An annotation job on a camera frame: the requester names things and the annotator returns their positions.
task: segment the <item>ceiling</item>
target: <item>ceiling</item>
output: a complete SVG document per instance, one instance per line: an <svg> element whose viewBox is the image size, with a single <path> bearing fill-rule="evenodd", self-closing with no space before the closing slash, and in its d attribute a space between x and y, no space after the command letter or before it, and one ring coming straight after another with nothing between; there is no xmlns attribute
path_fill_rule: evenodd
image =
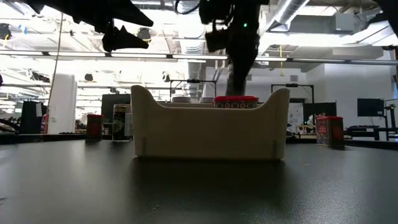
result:
<svg viewBox="0 0 398 224"><path fill-rule="evenodd" d="M136 4L158 4L159 1L133 1ZM142 9L149 18L154 21L150 28L152 41L148 49L124 49L117 52L124 53L159 53L180 54L182 45L189 41L203 42L203 39L186 40L181 37L181 23L184 22L170 9L173 2L164 1L168 7L166 10ZM307 6L299 12L299 16L332 16L337 10L341 12L359 12L361 10L373 9L377 5L368 0L361 1L338 1L338 0L315 0L310 1ZM278 0L272 0L269 6L262 7L264 18L275 14L278 8ZM50 7L45 7L40 15L37 15L29 6L20 1L0 0L0 23L10 24L12 38L0 40L0 50L29 50L40 52L103 52L102 34L94 31L94 27L84 22L76 24L72 17L64 14L61 29L61 13ZM129 32L135 33L140 26L127 22L115 20L117 27L125 26ZM382 55L379 47L311 47L298 46L286 43L273 44L275 40L269 38L268 42L261 42L266 54L273 57L311 57L311 58L378 58ZM37 72L43 76L52 78L55 60L53 58L33 57L10 57L0 55L0 74L4 82L15 84L42 83L31 80L30 72ZM204 66L214 67L214 61L201 62ZM258 65L255 67L279 68L280 62L271 62L269 65ZM308 65L305 63L284 63L285 68L301 68L305 71ZM102 85L102 86L131 86L133 83L141 83L145 86L168 87L163 82L164 73L170 74L171 78L179 79L187 77L187 61L174 60L125 60L113 58L112 60L101 60L98 58L68 58L61 59L57 65L58 73L72 73L79 81L79 85ZM94 77L93 83L85 81L85 75L90 73ZM18 95L19 90L8 93ZM37 88L24 89L31 94L46 96L42 90ZM109 93L109 90L79 90L79 95L101 95ZM168 95L168 91L162 90L154 94Z"/></svg>

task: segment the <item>light fixture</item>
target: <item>light fixture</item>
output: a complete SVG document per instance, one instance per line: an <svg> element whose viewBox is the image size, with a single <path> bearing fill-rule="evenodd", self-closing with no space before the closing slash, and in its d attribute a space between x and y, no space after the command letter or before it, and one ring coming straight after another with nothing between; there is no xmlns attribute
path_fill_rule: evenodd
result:
<svg viewBox="0 0 398 224"><path fill-rule="evenodd" d="M43 55L43 53L26 50L0 50L0 55Z"/></svg>
<svg viewBox="0 0 398 224"><path fill-rule="evenodd" d="M178 59L178 62L206 63L206 60L196 60L196 59Z"/></svg>
<svg viewBox="0 0 398 224"><path fill-rule="evenodd" d="M58 52L49 52L51 56L57 56ZM59 56L67 57L105 57L104 53L96 52L59 52Z"/></svg>
<svg viewBox="0 0 398 224"><path fill-rule="evenodd" d="M293 58L294 62L344 63L343 59Z"/></svg>
<svg viewBox="0 0 398 224"><path fill-rule="evenodd" d="M131 57L131 58L167 58L166 54L125 54L112 53L112 57Z"/></svg>
<svg viewBox="0 0 398 224"><path fill-rule="evenodd" d="M393 65L397 66L398 61L396 60L350 60L352 64L358 64L358 65Z"/></svg>
<svg viewBox="0 0 398 224"><path fill-rule="evenodd" d="M11 105L0 105L0 109L14 109L15 106L11 106Z"/></svg>
<svg viewBox="0 0 398 224"><path fill-rule="evenodd" d="M177 59L202 59L202 60L226 60L225 55L173 55Z"/></svg>
<svg viewBox="0 0 398 224"><path fill-rule="evenodd" d="M257 62L286 62L287 58L279 57L256 57Z"/></svg>

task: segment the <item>white wall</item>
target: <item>white wall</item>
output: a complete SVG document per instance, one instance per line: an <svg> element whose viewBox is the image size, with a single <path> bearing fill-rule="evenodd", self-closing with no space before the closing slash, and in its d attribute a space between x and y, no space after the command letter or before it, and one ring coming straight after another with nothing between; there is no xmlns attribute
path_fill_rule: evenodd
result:
<svg viewBox="0 0 398 224"><path fill-rule="evenodd" d="M390 60L387 54L380 59ZM357 117L357 99L392 99L391 76L390 66L325 64L309 71L307 80L315 85L316 102L337 101L338 116L349 127L372 125L371 119ZM373 123L385 126L384 119L373 118Z"/></svg>
<svg viewBox="0 0 398 224"><path fill-rule="evenodd" d="M57 74L49 103L47 134L75 132L77 82L74 75Z"/></svg>

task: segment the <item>red tin can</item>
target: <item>red tin can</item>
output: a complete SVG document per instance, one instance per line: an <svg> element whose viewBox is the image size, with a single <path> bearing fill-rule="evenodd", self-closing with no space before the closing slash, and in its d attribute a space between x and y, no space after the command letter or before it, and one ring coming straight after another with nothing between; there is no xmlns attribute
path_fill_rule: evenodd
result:
<svg viewBox="0 0 398 224"><path fill-rule="evenodd" d="M318 118L317 143L326 146L344 146L343 118L337 116Z"/></svg>
<svg viewBox="0 0 398 224"><path fill-rule="evenodd" d="M87 115L86 139L89 141L102 140L102 127L104 125L104 116L97 114Z"/></svg>

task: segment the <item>black table surface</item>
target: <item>black table surface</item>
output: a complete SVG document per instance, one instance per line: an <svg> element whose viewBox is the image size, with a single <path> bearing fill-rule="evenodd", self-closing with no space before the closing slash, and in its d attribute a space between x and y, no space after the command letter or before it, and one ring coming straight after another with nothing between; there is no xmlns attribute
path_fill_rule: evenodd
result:
<svg viewBox="0 0 398 224"><path fill-rule="evenodd" d="M315 144L274 163L142 160L111 141L0 146L0 223L397 223L397 169L397 151Z"/></svg>

